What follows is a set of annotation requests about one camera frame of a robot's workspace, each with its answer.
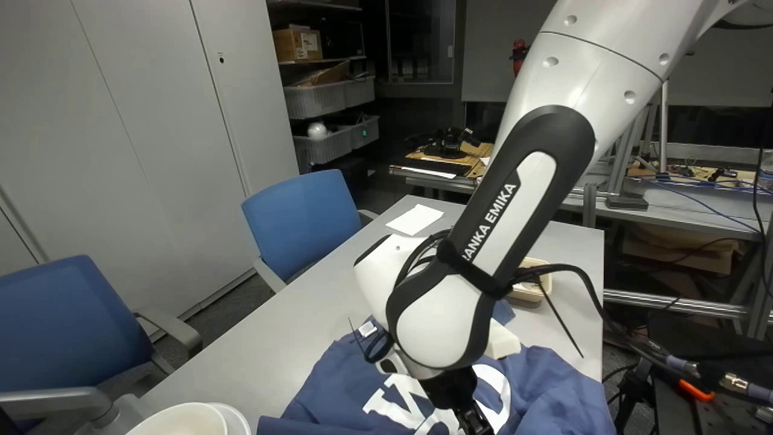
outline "blue cloth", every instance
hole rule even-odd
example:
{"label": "blue cloth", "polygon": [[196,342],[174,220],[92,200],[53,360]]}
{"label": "blue cloth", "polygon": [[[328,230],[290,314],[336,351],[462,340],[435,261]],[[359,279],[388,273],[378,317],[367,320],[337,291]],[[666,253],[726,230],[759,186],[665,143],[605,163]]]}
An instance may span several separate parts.
{"label": "blue cloth", "polygon": [[[602,384],[553,351],[524,348],[499,360],[480,358],[472,370],[476,400],[488,407],[497,432],[614,432]],[[453,427],[450,410],[433,413],[415,378],[376,371],[363,358],[354,333],[323,352],[279,417],[258,421],[258,435],[456,432]]]}

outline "white bowl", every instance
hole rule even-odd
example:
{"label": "white bowl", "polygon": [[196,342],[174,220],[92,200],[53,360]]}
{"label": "white bowl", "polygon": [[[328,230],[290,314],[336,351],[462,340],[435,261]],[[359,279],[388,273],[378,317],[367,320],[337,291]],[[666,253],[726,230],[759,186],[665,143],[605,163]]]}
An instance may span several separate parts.
{"label": "white bowl", "polygon": [[127,435],[250,435],[250,427],[232,406],[190,400],[151,413]]}

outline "chair backrest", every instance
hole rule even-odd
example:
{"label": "chair backrest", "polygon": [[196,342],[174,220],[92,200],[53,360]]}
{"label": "chair backrest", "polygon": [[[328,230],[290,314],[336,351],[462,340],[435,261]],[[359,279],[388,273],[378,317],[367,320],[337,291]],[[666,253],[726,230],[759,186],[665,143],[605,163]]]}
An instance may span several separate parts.
{"label": "chair backrest", "polygon": [[354,200],[337,169],[301,173],[242,202],[260,258],[290,279],[359,230]]}
{"label": "chair backrest", "polygon": [[150,358],[150,337],[92,258],[0,278],[0,392],[97,386]]}

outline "metal shelf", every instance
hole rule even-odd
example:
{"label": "metal shelf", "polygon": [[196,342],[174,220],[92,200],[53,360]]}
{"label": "metal shelf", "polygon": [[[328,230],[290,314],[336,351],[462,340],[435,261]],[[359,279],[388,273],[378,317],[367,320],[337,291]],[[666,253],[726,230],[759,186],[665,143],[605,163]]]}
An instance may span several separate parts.
{"label": "metal shelf", "polygon": [[378,115],[367,115],[359,123],[346,126],[323,140],[295,134],[295,150],[308,167],[328,163],[342,155],[349,155],[370,143],[378,140]]}
{"label": "metal shelf", "polygon": [[363,11],[354,1],[336,1],[336,0],[268,0],[268,6],[315,6],[315,9],[346,9]]}
{"label": "metal shelf", "polygon": [[367,61],[367,55],[315,57],[315,61],[279,61],[279,64],[323,64],[323,62],[346,62],[346,61]]}
{"label": "metal shelf", "polygon": [[288,114],[291,121],[315,119],[373,98],[373,76],[358,76],[328,85],[285,86]]}

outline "metal frame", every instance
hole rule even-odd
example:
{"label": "metal frame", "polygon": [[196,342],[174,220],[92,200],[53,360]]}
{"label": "metal frame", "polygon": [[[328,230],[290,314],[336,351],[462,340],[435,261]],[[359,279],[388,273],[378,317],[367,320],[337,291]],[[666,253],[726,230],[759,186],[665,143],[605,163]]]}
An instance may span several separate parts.
{"label": "metal frame", "polygon": [[770,237],[770,224],[773,224],[773,215],[768,221],[768,233],[762,239],[762,246],[759,249],[759,268],[754,268],[754,264],[747,268],[743,282],[752,279],[752,290],[754,290],[754,299],[752,299],[752,312],[749,312],[749,324],[747,324],[747,337],[756,337],[762,340],[768,333],[768,319],[770,319],[770,308],[773,308],[773,288],[770,288],[770,273],[773,273],[773,237]]}
{"label": "metal frame", "polygon": [[632,144],[640,143],[640,138],[643,138],[643,132],[645,132],[645,127],[649,123],[649,115],[651,115],[651,105],[645,105],[636,115],[630,127],[619,138],[619,150],[616,150],[614,163],[611,163],[608,184],[605,184],[605,190],[611,195],[619,195],[620,188],[622,188]]}
{"label": "metal frame", "polygon": [[645,307],[645,308],[662,308],[662,312],[683,312],[683,314],[714,317],[714,319],[747,319],[752,312],[743,305],[648,294],[648,291],[611,290],[611,288],[604,290],[604,302]]}
{"label": "metal frame", "polygon": [[658,86],[658,157],[656,157],[656,173],[669,173],[666,161],[666,143],[669,143],[669,82]]}

